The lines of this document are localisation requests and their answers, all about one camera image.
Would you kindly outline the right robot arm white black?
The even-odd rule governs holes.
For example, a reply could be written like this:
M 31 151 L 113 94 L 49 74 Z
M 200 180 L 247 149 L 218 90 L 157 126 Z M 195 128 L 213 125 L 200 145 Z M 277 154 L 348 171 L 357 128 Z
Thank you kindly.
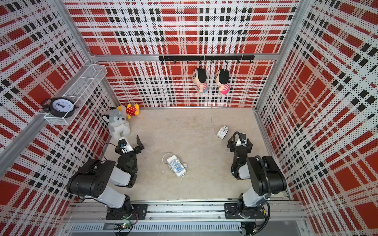
M 226 219 L 265 219 L 264 209 L 273 195 L 286 191 L 286 180 L 271 156 L 248 157 L 252 143 L 247 139 L 234 141 L 227 147 L 233 153 L 231 175 L 237 180 L 250 180 L 252 187 L 239 196 L 236 203 L 224 205 Z

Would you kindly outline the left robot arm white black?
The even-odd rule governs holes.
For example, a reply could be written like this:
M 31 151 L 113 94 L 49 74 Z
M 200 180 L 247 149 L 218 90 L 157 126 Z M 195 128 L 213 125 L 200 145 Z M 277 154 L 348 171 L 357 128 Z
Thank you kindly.
M 144 220 L 147 204 L 132 204 L 130 196 L 114 186 L 132 188 L 137 180 L 137 155 L 144 150 L 140 137 L 132 147 L 124 137 L 118 140 L 117 161 L 90 159 L 69 179 L 67 191 L 80 199 L 94 199 L 106 206 L 106 220 Z

